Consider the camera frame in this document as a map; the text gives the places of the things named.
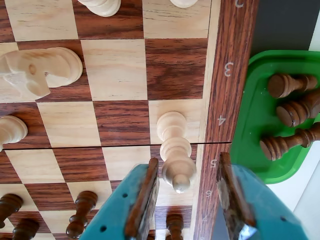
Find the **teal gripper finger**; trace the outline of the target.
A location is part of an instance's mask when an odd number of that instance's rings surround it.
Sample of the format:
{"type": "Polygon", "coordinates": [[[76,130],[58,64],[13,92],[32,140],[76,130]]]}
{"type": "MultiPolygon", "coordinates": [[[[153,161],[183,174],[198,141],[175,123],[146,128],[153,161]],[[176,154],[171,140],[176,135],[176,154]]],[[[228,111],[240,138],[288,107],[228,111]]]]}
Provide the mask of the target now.
{"type": "Polygon", "coordinates": [[[301,221],[251,170],[221,152],[216,185],[230,240],[307,240],[301,221]]]}
{"type": "Polygon", "coordinates": [[[138,164],[88,224],[81,240],[146,240],[159,193],[159,161],[138,164]]]}

